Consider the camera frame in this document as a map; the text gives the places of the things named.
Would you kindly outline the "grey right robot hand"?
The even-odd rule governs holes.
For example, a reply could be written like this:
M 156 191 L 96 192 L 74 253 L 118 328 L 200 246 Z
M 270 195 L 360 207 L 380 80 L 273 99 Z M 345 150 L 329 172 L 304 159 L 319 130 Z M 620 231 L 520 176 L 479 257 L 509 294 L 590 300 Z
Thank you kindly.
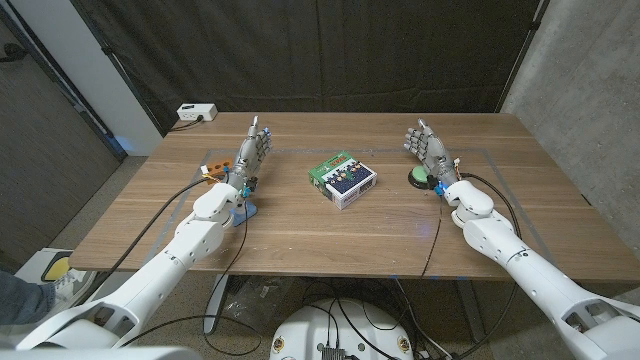
M 424 119 L 418 119 L 417 128 L 409 128 L 405 134 L 404 148 L 421 162 L 426 179 L 433 178 L 438 184 L 448 187 L 459 180 L 454 159 L 441 139 Z

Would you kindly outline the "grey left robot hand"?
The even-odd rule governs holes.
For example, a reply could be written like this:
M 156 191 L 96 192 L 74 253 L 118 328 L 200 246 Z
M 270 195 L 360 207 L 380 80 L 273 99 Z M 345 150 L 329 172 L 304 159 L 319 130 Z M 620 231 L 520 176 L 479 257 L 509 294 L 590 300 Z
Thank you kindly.
M 246 183 L 258 175 L 260 166 L 271 149 L 271 132 L 268 128 L 260 127 L 259 116 L 255 115 L 247 137 L 236 153 L 227 175 L 227 183 L 237 190 L 243 190 Z

